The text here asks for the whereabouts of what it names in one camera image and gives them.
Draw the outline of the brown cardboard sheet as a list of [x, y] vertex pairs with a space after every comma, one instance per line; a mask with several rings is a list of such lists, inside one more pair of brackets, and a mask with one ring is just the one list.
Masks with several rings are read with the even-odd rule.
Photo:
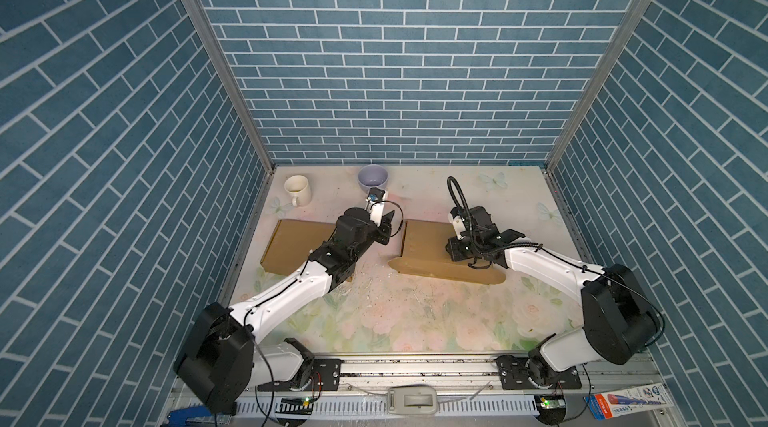
[[506, 273], [500, 267], [477, 270], [468, 266], [468, 260], [454, 262], [446, 251], [448, 240], [454, 236], [454, 229], [448, 223], [407, 220], [402, 252], [388, 265], [401, 274], [434, 279], [482, 285], [502, 284], [506, 280]]

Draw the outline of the brown cardboard box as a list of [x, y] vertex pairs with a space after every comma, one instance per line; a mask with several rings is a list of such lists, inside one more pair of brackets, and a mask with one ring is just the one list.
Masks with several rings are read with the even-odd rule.
[[334, 228], [330, 223], [281, 219], [261, 258], [262, 268], [282, 276], [293, 273], [331, 236]]

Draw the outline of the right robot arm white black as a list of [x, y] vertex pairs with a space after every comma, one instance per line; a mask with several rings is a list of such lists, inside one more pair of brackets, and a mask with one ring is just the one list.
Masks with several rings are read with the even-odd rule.
[[534, 277], [575, 300], [583, 325], [554, 334], [528, 353], [531, 381], [548, 387], [570, 368], [605, 360], [615, 365], [654, 343], [664, 317], [642, 292], [634, 273], [614, 264], [601, 267], [569, 258], [513, 229], [500, 231], [484, 207], [455, 206], [450, 211], [455, 235], [446, 250], [454, 261], [483, 260]]

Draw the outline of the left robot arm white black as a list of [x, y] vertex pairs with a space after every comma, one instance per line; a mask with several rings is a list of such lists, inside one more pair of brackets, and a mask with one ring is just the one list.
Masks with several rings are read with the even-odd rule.
[[210, 413], [232, 413], [248, 387], [295, 377], [305, 382], [301, 370], [313, 355], [303, 345], [285, 340], [263, 349], [260, 344], [305, 305], [347, 281], [372, 244], [389, 242], [395, 212], [383, 209], [382, 202], [346, 209], [329, 239], [286, 278], [232, 306], [213, 302], [202, 310], [173, 370]]

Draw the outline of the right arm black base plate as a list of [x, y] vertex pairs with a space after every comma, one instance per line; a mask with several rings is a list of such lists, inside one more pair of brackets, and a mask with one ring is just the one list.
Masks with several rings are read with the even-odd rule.
[[556, 372], [538, 359], [501, 355], [495, 359], [503, 390], [575, 390], [582, 382], [575, 367]]

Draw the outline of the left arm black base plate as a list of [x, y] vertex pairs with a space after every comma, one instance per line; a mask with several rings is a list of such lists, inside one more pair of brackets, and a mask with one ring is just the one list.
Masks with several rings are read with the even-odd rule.
[[339, 358], [315, 358], [312, 364], [304, 362], [293, 378], [287, 381], [277, 381], [263, 384], [261, 391], [318, 391], [335, 392], [339, 389], [341, 380], [342, 360]]

